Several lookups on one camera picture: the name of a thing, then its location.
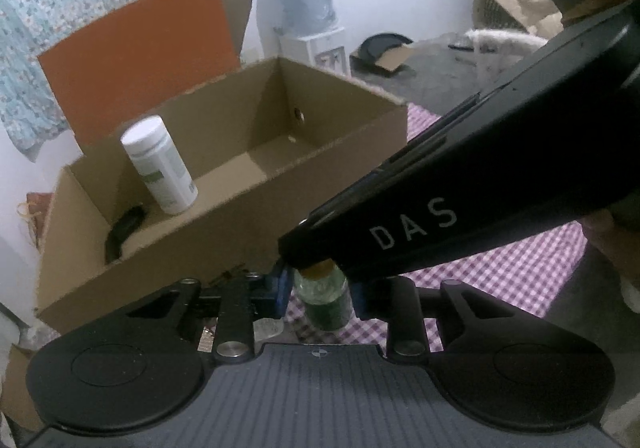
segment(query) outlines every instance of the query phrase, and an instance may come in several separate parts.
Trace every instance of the purple checkered tablecloth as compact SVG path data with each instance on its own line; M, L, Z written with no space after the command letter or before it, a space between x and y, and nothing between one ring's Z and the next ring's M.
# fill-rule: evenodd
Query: purple checkered tablecloth
M436 115L409 104L407 137L412 139L434 121ZM420 269L406 276L421 287L439 287L446 279L458 279L524 311L544 316L549 305L582 258L586 239L576 222L534 235L516 243L471 257ZM302 302L292 294L286 321L303 343L374 343L384 346L386 324L352 317L346 327L323 332L309 324ZM442 349L435 320L425 325L431 350Z

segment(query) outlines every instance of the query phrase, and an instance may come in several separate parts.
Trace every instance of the circular pad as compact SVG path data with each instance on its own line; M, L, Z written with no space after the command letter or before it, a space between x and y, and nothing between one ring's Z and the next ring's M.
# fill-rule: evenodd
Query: circular pad
M506 430L553 432L604 410L614 374L601 351L533 342L485 347L461 342L434 356L446 393L471 416Z
M182 407L204 380L196 349L154 320L120 317L61 336L34 355L27 386L48 424L117 433Z

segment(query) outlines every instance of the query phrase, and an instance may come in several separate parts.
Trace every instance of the white bottle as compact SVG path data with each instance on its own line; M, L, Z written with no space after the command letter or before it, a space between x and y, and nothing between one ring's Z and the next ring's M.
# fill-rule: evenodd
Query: white bottle
M198 189L161 117L135 123L120 142L164 212L175 215L193 204Z

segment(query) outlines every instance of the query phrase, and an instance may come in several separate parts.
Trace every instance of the glass jar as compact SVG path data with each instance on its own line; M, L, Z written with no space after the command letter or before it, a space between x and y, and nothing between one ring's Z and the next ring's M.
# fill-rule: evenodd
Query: glass jar
M296 271L294 283L311 325L322 331L335 331L347 325L351 319L351 297L347 280L338 266L334 265L327 276L316 281Z

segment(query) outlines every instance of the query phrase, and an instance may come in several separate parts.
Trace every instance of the box flap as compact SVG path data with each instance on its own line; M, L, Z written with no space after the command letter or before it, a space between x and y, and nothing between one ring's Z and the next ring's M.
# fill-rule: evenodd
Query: box flap
M383 53L383 55L377 60L376 66L382 67L382 69L386 69L388 72L394 72L414 53L415 50L413 48L408 48L407 46L392 48L391 50Z
M234 43L236 54L240 56L246 26L249 23L252 0L222 0L225 6L226 20L231 32L231 40Z
M228 1L246 12L242 0ZM81 147L240 66L222 0L136 0L39 60Z
M0 410L21 427L37 432L44 424L36 412L26 384L27 367L32 354L31 351L11 347L9 364L2 382Z

